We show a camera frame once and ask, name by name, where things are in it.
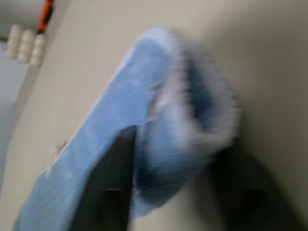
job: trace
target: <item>towel fold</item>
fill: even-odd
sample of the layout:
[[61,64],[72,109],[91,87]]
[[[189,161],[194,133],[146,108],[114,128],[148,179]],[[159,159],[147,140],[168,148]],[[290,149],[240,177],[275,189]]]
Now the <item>towel fold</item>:
[[239,109],[202,48],[164,27],[128,52],[57,161],[35,182],[14,231],[65,231],[87,177],[117,132],[138,125],[131,214],[165,204],[236,136]]

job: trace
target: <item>black and orange tool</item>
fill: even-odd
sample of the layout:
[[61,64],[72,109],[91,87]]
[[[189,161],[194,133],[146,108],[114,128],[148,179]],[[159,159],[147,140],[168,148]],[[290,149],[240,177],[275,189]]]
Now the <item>black and orange tool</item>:
[[47,28],[47,24],[52,16],[54,9],[53,2],[54,0],[46,0],[44,4],[43,12],[39,19],[38,34],[44,34]]

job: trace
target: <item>blurry fabric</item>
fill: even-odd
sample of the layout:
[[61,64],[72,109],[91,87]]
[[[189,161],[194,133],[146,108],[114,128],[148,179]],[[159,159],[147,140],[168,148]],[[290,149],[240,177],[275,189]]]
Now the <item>blurry fabric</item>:
[[127,126],[138,126],[134,218],[159,208],[197,176],[232,143],[238,124],[237,102],[203,49],[167,28],[151,27],[37,179],[13,230],[67,230],[89,173]]

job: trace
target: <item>white wall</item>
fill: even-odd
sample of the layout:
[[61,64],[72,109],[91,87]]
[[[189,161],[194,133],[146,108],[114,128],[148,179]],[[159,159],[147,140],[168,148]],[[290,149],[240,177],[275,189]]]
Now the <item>white wall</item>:
[[14,102],[28,69],[27,65],[5,59],[3,48],[0,45],[0,192],[6,152],[14,126]]
[[18,23],[36,29],[45,0],[0,0],[0,33]]

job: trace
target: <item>light blue cloth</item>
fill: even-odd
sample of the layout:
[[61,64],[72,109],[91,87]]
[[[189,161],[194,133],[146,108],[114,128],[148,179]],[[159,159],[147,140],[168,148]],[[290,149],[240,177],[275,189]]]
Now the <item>light blue cloth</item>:
[[227,83],[202,48],[151,27],[60,158],[37,179],[13,230],[67,230],[91,169],[130,125],[139,126],[132,215],[146,215],[231,143],[238,119]]

